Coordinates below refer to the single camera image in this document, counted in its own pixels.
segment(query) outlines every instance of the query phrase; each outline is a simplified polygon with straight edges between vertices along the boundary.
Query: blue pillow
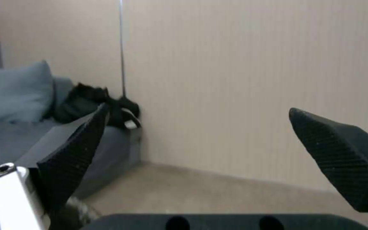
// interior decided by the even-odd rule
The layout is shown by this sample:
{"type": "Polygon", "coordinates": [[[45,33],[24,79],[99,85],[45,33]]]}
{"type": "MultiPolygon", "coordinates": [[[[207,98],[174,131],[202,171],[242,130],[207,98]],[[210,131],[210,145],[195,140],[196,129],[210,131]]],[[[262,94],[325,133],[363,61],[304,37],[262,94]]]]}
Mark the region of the blue pillow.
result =
{"type": "Polygon", "coordinates": [[[0,70],[0,120],[38,122],[53,102],[53,78],[46,61],[0,70]]]}

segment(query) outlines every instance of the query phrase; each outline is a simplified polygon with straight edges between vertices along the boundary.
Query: couch cushion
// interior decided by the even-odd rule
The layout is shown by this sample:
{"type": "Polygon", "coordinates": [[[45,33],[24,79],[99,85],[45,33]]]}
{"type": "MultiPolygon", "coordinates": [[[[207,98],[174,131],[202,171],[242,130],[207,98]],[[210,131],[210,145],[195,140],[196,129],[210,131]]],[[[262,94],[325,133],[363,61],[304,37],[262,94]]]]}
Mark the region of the couch cushion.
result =
{"type": "Polygon", "coordinates": [[[53,102],[53,79],[46,61],[0,70],[0,120],[38,122],[53,102]]]}
{"type": "Polygon", "coordinates": [[[0,164],[19,159],[55,125],[57,123],[53,120],[15,124],[0,122],[0,164]]]}

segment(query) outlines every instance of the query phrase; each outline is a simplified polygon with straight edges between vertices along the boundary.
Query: white tag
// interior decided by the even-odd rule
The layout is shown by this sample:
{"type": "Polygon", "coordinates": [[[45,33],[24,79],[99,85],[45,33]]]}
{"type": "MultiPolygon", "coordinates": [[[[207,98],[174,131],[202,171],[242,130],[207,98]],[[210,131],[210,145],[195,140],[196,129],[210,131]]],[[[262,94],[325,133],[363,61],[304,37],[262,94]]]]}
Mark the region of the white tag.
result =
{"type": "Polygon", "coordinates": [[[136,123],[134,123],[132,120],[129,120],[129,121],[125,122],[124,126],[126,126],[126,128],[128,128],[128,129],[137,128],[136,123]]]}

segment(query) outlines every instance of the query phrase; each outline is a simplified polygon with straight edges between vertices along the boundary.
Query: metal pole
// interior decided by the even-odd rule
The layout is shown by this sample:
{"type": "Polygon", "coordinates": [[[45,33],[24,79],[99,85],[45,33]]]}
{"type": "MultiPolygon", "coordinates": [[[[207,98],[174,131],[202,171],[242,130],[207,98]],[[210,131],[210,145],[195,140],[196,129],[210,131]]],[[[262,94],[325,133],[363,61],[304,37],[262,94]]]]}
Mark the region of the metal pole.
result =
{"type": "Polygon", "coordinates": [[[121,60],[121,84],[123,96],[126,96],[126,75],[124,73],[124,53],[123,53],[123,0],[119,0],[119,34],[120,34],[120,60],[121,60]]]}

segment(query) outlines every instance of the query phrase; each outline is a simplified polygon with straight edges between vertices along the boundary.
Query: black jacket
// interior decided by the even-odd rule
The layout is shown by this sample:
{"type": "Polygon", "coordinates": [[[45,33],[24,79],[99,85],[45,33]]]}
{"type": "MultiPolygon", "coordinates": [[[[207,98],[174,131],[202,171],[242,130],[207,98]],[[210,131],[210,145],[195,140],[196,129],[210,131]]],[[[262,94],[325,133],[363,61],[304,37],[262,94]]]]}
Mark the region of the black jacket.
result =
{"type": "Polygon", "coordinates": [[[79,83],[69,92],[64,102],[54,111],[53,117],[61,123],[73,122],[96,111],[98,105],[108,103],[111,116],[108,125],[118,128],[141,127],[139,106],[122,96],[118,100],[111,98],[107,88],[94,88],[79,83]]]}

